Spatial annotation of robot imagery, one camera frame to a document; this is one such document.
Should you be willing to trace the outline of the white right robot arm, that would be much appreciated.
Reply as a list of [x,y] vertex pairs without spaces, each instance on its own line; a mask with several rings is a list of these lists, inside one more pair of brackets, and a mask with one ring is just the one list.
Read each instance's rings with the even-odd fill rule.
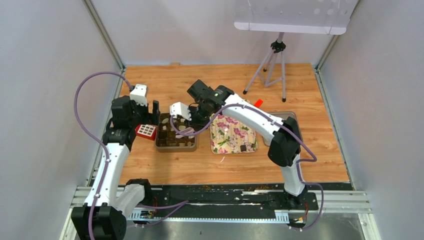
[[306,201],[307,187],[300,180],[295,163],[300,158],[301,135],[297,121],[270,115],[247,103],[233,90],[219,85],[216,89],[198,79],[187,90],[194,105],[188,106],[188,126],[200,133],[211,124],[211,115],[231,117],[256,131],[268,146],[268,158],[281,168],[286,204],[298,209]]

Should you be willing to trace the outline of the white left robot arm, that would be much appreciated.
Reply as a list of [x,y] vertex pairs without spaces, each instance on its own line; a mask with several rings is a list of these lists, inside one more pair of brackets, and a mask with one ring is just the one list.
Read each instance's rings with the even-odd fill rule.
[[120,176],[128,159],[136,128],[159,123],[160,104],[142,105],[128,95],[111,102],[111,118],[99,143],[103,149],[99,170],[82,206],[74,207],[71,220],[81,240],[122,240],[126,234],[127,218],[137,204],[149,206],[153,193],[147,189],[148,180],[132,179],[117,196]]

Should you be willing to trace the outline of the pink silicone tongs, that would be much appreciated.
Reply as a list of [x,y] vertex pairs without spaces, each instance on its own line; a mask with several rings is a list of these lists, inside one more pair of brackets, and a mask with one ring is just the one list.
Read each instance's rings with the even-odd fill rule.
[[188,128],[185,128],[184,130],[177,132],[175,134],[175,138],[176,139],[182,139],[182,138],[186,137],[187,135],[190,135],[194,132],[195,132],[195,130],[192,127],[188,127]]

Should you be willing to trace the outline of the floral patterned tray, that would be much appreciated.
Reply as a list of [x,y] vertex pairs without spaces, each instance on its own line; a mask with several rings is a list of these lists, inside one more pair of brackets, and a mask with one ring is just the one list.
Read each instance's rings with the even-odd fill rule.
[[[209,126],[210,146],[214,154],[253,153],[258,149],[256,131],[232,117],[220,114]],[[248,150],[241,152],[240,146]]]

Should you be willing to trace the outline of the gold chocolate tin box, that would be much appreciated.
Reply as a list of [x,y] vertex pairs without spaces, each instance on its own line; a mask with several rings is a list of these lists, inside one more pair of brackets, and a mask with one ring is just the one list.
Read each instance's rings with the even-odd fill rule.
[[[161,113],[157,133],[155,138],[155,147],[160,153],[189,153],[194,152],[197,147],[197,138],[195,136],[186,136],[181,139],[175,138],[176,132],[171,126],[171,115],[169,113]],[[166,124],[162,124],[162,120],[168,118]]]

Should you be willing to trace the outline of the grey metal tin lid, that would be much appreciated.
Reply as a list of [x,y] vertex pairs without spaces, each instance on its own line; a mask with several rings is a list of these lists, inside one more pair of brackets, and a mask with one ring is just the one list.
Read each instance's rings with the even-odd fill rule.
[[266,115],[271,120],[267,120],[267,123],[262,125],[266,127],[266,134],[260,134],[266,146],[271,146],[271,140],[274,137],[273,133],[281,129],[276,123],[285,126],[302,140],[299,124],[293,112],[268,112]]

